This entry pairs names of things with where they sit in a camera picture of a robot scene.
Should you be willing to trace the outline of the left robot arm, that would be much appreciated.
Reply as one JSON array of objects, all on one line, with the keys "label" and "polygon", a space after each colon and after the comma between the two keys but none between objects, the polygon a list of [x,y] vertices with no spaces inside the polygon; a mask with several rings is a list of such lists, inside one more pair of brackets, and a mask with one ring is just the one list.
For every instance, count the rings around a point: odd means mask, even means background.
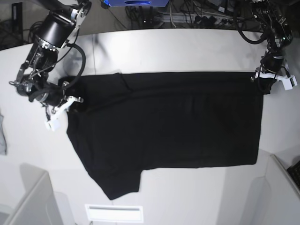
[{"label": "left robot arm", "polygon": [[[238,14],[242,8],[249,5],[252,16],[260,23],[262,35],[258,40],[247,38],[239,26]],[[240,36],[252,45],[267,41],[267,49],[260,61],[260,71],[277,74],[283,67],[285,58],[283,49],[291,44],[293,35],[286,18],[278,5],[269,0],[249,2],[243,0],[238,3],[233,12],[233,21]]]}]

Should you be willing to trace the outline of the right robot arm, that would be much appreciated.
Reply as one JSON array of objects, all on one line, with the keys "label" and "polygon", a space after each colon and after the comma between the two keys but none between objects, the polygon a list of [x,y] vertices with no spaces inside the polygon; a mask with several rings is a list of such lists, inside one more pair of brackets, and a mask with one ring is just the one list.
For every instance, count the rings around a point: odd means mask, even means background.
[{"label": "right robot arm", "polygon": [[[89,0],[80,0],[72,5],[58,0],[41,0],[39,3],[49,13],[35,33],[33,45],[16,79],[9,84],[15,87],[19,95],[28,97],[30,102],[37,100],[44,105],[59,107],[71,99],[67,96],[67,90],[79,80],[86,66],[85,52],[70,40],[77,37],[92,3]],[[49,73],[60,62],[59,49],[65,47],[74,48],[81,54],[80,70],[66,85],[48,82]]]}]

